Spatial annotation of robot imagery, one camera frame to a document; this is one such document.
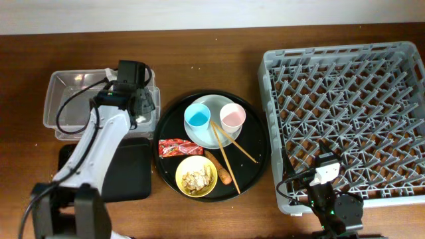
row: chopsticks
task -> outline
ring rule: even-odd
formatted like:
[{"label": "chopsticks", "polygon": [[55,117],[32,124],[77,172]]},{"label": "chopsticks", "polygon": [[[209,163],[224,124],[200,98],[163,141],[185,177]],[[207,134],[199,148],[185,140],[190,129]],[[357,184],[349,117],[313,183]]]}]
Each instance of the chopsticks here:
[{"label": "chopsticks", "polygon": [[253,157],[251,157],[251,155],[249,153],[247,153],[237,142],[235,142],[235,140],[233,140],[233,138],[231,138],[231,136],[229,136],[220,126],[218,126],[215,122],[211,121],[211,124],[214,126],[214,128],[217,128],[218,130],[220,130],[220,132],[226,136],[226,138],[228,140],[230,140],[235,146],[237,146],[237,148],[239,148],[246,156],[248,156],[248,158],[250,158],[251,160],[253,160],[254,163],[258,163]]},{"label": "chopsticks", "polygon": [[211,121],[211,127],[212,127],[212,130],[214,131],[214,135],[215,135],[215,137],[217,139],[218,146],[220,146],[220,150],[221,150],[221,153],[223,154],[224,160],[226,161],[227,169],[228,169],[228,171],[230,173],[230,176],[233,179],[234,186],[236,186],[236,190],[238,191],[238,194],[240,194],[238,183],[236,182],[236,179],[234,178],[232,168],[230,168],[230,163],[228,163],[228,159],[227,159],[226,153],[224,152],[223,146],[221,145],[220,138],[218,138],[217,131],[215,130],[215,126],[214,126],[214,122],[213,121]]}]

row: gray dish rack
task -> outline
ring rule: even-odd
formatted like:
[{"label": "gray dish rack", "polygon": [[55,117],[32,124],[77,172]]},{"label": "gray dish rack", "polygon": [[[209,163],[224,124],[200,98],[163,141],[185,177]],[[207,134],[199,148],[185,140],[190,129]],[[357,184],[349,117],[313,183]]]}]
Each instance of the gray dish rack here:
[{"label": "gray dish rack", "polygon": [[[258,79],[275,185],[284,152],[300,172],[325,139],[343,158],[334,189],[362,196],[365,208],[425,202],[425,69],[414,44],[271,50]],[[291,184],[281,191],[307,199]],[[311,212],[276,196],[285,214]]]}]

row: white plate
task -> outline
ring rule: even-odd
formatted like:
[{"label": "white plate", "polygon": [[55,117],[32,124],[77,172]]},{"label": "white plate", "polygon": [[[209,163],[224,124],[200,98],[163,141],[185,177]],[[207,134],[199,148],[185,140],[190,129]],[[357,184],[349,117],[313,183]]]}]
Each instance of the white plate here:
[{"label": "white plate", "polygon": [[[221,125],[220,110],[223,106],[229,103],[233,103],[233,101],[224,96],[208,95],[195,100],[192,104],[195,104],[195,103],[201,103],[206,105],[211,112],[211,120],[213,120],[217,125]],[[220,148],[218,146],[218,142],[214,135],[214,131],[211,127],[211,124],[209,125],[206,131],[194,132],[192,131],[191,127],[185,122],[185,131],[187,133],[187,136],[189,136],[189,138],[191,139],[191,141],[201,147],[204,147],[206,149]],[[241,131],[242,131],[242,127],[234,133],[229,133],[229,136],[231,136],[231,138],[235,140],[239,136]],[[227,145],[230,145],[232,143],[219,130],[217,130],[217,134],[218,134],[218,138],[220,138],[220,141],[223,147],[226,147]]]}]

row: clear plastic container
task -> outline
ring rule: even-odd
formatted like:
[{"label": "clear plastic container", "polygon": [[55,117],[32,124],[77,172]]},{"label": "clear plastic container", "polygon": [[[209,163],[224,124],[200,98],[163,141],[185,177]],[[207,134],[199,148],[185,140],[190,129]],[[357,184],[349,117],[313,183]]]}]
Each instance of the clear plastic container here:
[{"label": "clear plastic container", "polygon": [[[106,77],[105,70],[66,70],[54,72],[47,88],[46,100],[44,101],[43,124],[47,128],[56,131],[55,136],[59,140],[79,140],[83,134],[67,135],[57,130],[56,114],[59,107],[73,94],[85,89],[85,87],[98,82]],[[75,131],[84,127],[89,116],[88,100],[94,97],[105,84],[99,84],[85,93],[75,97],[63,109],[60,115],[60,125],[67,131]],[[161,97],[159,88],[155,86],[155,73],[152,71],[152,80],[147,85],[152,95],[156,109],[145,115],[146,120],[137,125],[137,128],[129,131],[125,137],[153,138],[155,126],[161,113]]]}]

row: wooden table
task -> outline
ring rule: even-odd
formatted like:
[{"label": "wooden table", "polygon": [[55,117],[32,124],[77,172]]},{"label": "wooden table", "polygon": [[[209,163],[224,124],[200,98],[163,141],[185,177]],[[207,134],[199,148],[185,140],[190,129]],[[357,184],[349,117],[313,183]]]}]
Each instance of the wooden table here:
[{"label": "wooden table", "polygon": [[[257,69],[267,50],[409,40],[425,58],[425,23],[147,31],[0,37],[0,235],[16,238],[36,182],[51,180],[69,143],[43,126],[44,96],[56,70],[148,63],[161,106],[196,89],[232,92],[261,110]],[[423,205],[366,209],[361,234],[425,235]],[[312,214],[290,217],[276,205],[271,167],[247,193],[201,203],[169,188],[156,171],[148,199],[108,204],[116,232],[137,238],[293,238],[320,230]],[[33,238],[31,219],[25,238]]]}]

